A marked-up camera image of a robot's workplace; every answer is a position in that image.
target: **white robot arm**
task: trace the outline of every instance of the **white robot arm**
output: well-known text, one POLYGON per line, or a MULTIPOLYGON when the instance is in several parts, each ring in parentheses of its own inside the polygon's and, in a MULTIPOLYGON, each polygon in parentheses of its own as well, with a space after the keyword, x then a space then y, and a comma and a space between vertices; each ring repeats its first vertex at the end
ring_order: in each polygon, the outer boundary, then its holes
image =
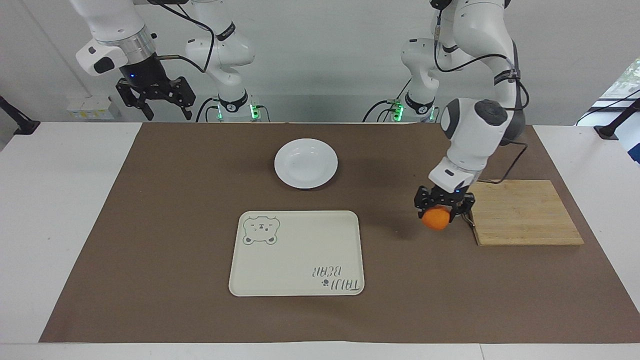
POLYGON ((468 214, 474 203, 467 190, 486 167, 502 142, 514 140, 524 121, 512 123, 523 106, 515 46, 504 25, 505 0, 431 0, 440 10, 434 18, 434 39, 413 39, 403 49, 403 62, 412 73, 412 87, 403 99, 404 114, 424 117, 433 106, 439 72, 462 69, 482 61, 493 72, 492 100, 459 98, 444 109, 441 126, 451 140, 447 156, 431 171, 432 189, 418 190, 419 216, 429 216, 436 206, 451 207, 450 219, 468 214))
MULTIPOLYGON (((192 0, 197 19, 210 24, 216 39, 213 56, 207 69, 218 87, 220 117, 226 121, 252 121, 253 104, 244 88, 242 77, 234 67, 248 65, 255 59, 250 41, 238 33, 228 14, 224 0, 192 0)), ((211 46, 211 38, 196 38, 187 43, 186 53, 197 63, 204 63, 211 46)))
MULTIPOLYGON (((169 1, 164 3, 185 3, 169 1)), ((128 107, 135 107, 151 120, 149 100, 165 100, 179 106, 187 119, 195 101, 184 77, 169 80, 156 54, 156 46, 132 0, 70 0, 91 30, 92 40, 76 58, 90 75, 119 68, 124 77, 116 89, 128 107)))

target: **brown paper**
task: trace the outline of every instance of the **brown paper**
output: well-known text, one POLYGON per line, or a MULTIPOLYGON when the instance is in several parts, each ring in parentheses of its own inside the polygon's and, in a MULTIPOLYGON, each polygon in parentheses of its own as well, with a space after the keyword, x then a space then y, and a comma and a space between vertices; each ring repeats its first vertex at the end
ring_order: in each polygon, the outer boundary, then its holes
MULTIPOLYGON (((449 146, 438 125, 144 124, 40 341, 640 342, 638 311, 531 127, 522 141, 510 178, 550 179, 584 246, 478 247, 461 219, 426 229, 413 196, 449 146), (305 137, 339 157, 310 191, 273 171, 305 137), (232 296, 248 210, 354 211, 363 293, 232 296)), ((483 177, 519 150, 500 148, 483 177)))

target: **orange fruit in gripper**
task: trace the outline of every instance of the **orange fruit in gripper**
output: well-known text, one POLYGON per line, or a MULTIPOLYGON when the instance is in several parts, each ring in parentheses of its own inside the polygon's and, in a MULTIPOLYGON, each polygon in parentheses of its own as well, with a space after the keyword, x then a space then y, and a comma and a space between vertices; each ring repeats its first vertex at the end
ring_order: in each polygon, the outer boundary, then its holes
POLYGON ((444 230, 449 225, 449 209, 444 206, 428 209, 422 216, 422 223, 432 230, 444 230))

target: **table surface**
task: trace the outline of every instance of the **table surface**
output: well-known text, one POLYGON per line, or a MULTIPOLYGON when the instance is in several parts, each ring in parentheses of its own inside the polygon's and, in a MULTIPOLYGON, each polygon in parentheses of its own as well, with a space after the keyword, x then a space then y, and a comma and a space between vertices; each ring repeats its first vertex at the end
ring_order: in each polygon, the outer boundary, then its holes
MULTIPOLYGON (((0 358, 84 358, 88 354, 237 354, 282 358, 286 353, 406 358, 632 358, 631 345, 373 345, 126 344, 35 345, 134 141, 140 124, 45 123, 15 137, 0 152, 0 358)), ((640 304, 640 233, 635 204, 640 169, 617 142, 582 127, 536 127, 636 307, 640 304), (631 204, 631 211, 618 202, 631 204)))

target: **white wall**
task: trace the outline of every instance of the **white wall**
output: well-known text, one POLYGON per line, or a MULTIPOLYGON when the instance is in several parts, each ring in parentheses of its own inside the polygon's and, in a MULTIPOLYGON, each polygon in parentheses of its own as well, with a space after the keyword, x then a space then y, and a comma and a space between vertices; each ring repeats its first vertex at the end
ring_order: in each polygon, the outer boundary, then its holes
MULTIPOLYGON (((255 63, 241 69, 246 86, 278 121, 359 121, 369 104, 395 97, 408 79, 400 49, 407 39, 429 33, 433 13, 427 0, 227 4, 238 29, 257 48, 255 63)), ((186 40, 205 35, 162 8, 138 9, 159 35, 161 54, 184 53, 186 40)), ((506 22, 532 95, 528 123, 573 124, 639 55, 632 43, 640 33, 639 12, 635 2, 626 0, 513 0, 506 22)), ((75 61, 75 52, 89 39, 68 0, 0 2, 0 94, 42 120, 67 120, 65 98, 82 96, 83 86, 93 95, 117 99, 113 86, 119 72, 92 78, 75 61)), ((189 79, 199 100, 216 92, 207 77, 187 64, 165 65, 170 76, 189 79)), ((445 78, 439 102, 490 90, 486 69, 478 64, 470 72, 445 78)), ((143 121, 138 111, 118 103, 125 120, 143 121)), ((156 120, 183 121, 174 106, 153 102, 152 107, 156 120)), ((5 124, 8 119, 1 116, 5 124)))

